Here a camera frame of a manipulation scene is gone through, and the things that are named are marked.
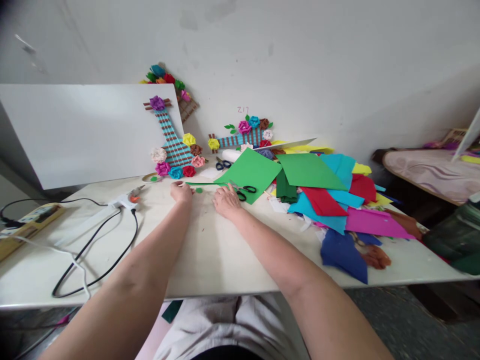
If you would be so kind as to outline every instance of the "green container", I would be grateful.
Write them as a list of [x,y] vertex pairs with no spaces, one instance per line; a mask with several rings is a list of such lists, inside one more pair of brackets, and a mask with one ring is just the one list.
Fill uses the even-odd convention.
[[480,275],[480,192],[434,226],[423,242],[454,268]]

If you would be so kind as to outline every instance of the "patterned bedsheet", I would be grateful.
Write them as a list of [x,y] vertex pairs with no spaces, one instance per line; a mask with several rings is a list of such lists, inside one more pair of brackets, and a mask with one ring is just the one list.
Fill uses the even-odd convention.
[[383,157],[383,165],[394,175],[461,205],[480,191],[480,164],[450,162],[452,154],[443,149],[391,151]]

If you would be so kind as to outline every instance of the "pants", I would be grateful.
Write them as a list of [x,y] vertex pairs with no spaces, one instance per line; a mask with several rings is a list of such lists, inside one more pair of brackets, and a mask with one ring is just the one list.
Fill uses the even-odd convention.
[[264,360],[309,360],[292,311],[281,293],[186,299],[155,360],[190,360],[237,345]]

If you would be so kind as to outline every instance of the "white paper flower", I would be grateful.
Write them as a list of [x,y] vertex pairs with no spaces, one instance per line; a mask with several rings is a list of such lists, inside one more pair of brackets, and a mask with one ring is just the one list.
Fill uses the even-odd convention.
[[167,152],[163,147],[155,147],[150,152],[151,160],[154,163],[163,163],[167,159]]
[[246,143],[246,144],[242,144],[240,145],[240,151],[243,153],[247,148],[250,148],[250,149],[253,149],[254,146],[251,144],[251,143]]
[[264,138],[265,140],[272,140],[272,137],[273,137],[273,136],[274,136],[274,133],[272,132],[272,130],[268,130],[268,129],[267,129],[267,130],[265,130],[265,131],[263,132],[263,138]]

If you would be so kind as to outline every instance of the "person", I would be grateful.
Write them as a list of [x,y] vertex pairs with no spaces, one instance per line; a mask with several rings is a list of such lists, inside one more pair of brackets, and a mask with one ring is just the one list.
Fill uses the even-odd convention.
[[[125,257],[41,360],[135,359],[163,303],[187,232],[193,193],[181,181],[171,185],[175,205],[169,214]],[[213,204],[276,282],[298,326],[284,322],[286,312],[272,294],[188,299],[155,359],[393,359],[350,297],[242,208],[232,185],[220,187]],[[293,329],[301,332],[300,342],[292,338]]]

